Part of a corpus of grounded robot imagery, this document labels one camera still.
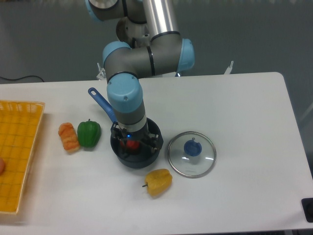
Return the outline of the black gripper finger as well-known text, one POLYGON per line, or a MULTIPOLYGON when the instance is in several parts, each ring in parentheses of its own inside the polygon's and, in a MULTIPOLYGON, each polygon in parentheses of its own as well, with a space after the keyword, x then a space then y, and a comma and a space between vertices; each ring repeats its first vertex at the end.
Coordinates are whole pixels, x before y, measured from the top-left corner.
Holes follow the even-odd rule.
POLYGON ((148 147, 151 153, 155 153, 162 148, 163 137, 162 134, 148 133, 143 136, 140 142, 148 147))
POLYGON ((110 144, 116 156, 126 156, 127 139, 122 135, 122 131, 119 128, 118 122, 113 122, 111 126, 110 144))

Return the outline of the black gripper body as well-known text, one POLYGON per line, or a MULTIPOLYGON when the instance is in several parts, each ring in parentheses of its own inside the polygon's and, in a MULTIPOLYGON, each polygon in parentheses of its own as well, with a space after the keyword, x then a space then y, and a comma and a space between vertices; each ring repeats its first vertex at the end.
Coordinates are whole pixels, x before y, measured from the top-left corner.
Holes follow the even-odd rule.
POLYGON ((122 129, 119 125, 117 125, 116 127, 118 128, 116 137, 118 140, 145 141, 149 137, 147 123, 145 123, 145 125, 141 129, 135 132, 130 132, 128 129, 122 129))

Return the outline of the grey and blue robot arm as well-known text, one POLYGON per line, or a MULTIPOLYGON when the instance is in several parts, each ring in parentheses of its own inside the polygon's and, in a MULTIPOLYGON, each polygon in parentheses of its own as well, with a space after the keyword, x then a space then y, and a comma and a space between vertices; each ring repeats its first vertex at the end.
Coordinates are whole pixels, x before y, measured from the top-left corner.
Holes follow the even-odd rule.
POLYGON ((127 19, 144 27, 146 45, 135 46, 124 39, 111 42, 103 50, 107 78, 104 107, 113 122, 112 137, 126 144, 137 141, 155 153, 162 148, 160 134, 149 130, 141 78, 193 67, 195 54, 190 40, 181 37, 170 0, 88 0, 88 12, 105 21, 127 19))

